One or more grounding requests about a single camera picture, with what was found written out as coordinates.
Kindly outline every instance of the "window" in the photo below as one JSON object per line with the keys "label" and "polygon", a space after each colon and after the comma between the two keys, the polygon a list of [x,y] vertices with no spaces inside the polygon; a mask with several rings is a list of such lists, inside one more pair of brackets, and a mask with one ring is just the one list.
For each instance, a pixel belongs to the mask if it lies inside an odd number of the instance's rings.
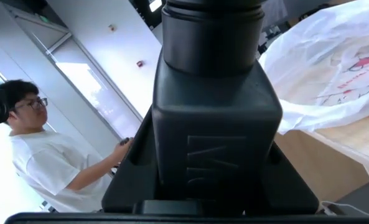
{"label": "window", "polygon": [[16,19],[39,49],[97,110],[100,118],[106,121],[106,126],[120,138],[133,137],[137,133],[142,117],[123,94],[119,94],[118,88],[108,81],[71,33],[51,23],[44,26],[19,17]]}
{"label": "window", "polygon": [[44,201],[14,172],[8,135],[11,129],[0,124],[0,223],[19,212],[39,212]]}

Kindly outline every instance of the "white wall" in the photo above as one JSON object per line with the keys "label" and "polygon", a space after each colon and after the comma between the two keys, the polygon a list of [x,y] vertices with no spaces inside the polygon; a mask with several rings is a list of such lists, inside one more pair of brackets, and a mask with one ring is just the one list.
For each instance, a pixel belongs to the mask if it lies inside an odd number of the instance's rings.
{"label": "white wall", "polygon": [[55,65],[0,3],[0,72],[8,79],[33,81],[49,99],[49,123],[106,157],[118,138],[66,81]]}
{"label": "white wall", "polygon": [[[128,0],[47,0],[144,117],[161,44]],[[110,32],[113,24],[116,32]],[[136,62],[144,61],[138,68]]]}

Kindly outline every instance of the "man's hand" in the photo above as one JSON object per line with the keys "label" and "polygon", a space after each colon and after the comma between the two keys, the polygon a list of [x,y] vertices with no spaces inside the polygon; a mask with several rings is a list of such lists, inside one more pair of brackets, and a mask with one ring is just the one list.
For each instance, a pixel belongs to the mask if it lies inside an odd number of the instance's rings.
{"label": "man's hand", "polygon": [[113,156],[117,159],[116,164],[119,164],[123,158],[125,157],[126,153],[128,153],[130,146],[132,145],[133,139],[129,139],[125,144],[121,145],[118,143],[115,146]]}

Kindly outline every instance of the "black plastic mount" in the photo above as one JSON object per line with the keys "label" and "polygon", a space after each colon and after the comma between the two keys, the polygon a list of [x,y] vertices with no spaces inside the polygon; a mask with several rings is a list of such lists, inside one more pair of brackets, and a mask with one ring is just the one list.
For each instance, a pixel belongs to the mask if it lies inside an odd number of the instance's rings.
{"label": "black plastic mount", "polygon": [[[276,144],[271,147],[258,182],[258,198],[249,202],[247,215],[304,215],[313,214],[318,209],[318,199]],[[106,213],[138,215],[219,217],[230,210],[236,212],[235,200],[223,203],[229,204],[164,200],[163,192],[159,191],[154,131],[149,111],[103,198],[102,206]]]}

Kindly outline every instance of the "plastic bag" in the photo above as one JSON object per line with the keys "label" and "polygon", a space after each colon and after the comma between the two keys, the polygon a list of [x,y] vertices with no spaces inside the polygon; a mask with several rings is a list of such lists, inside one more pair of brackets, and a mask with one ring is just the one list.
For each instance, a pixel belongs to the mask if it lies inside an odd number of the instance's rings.
{"label": "plastic bag", "polygon": [[369,0],[304,19],[276,39],[259,62],[283,107],[281,134],[369,116]]}

